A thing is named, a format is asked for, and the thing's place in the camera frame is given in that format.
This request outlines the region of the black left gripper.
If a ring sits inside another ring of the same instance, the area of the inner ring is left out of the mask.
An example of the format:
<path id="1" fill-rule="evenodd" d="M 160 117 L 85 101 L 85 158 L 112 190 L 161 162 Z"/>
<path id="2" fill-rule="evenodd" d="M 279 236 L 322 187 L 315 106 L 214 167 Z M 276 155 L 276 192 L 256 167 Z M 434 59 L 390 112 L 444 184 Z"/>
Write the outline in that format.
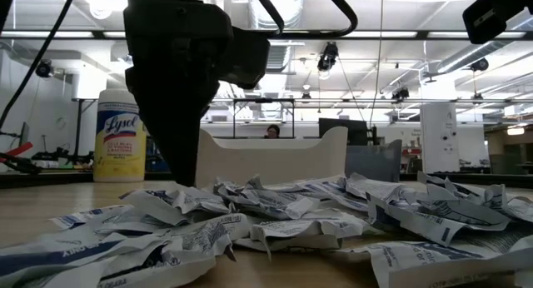
<path id="1" fill-rule="evenodd" d="M 217 82 L 234 81 L 231 19 L 218 6 L 199 1 L 130 0 L 123 21 L 133 61 L 126 70 L 127 89 L 174 181 L 194 186 L 201 119 L 217 94 Z M 215 82 L 196 94 L 144 87 L 158 68 L 166 81 Z"/>

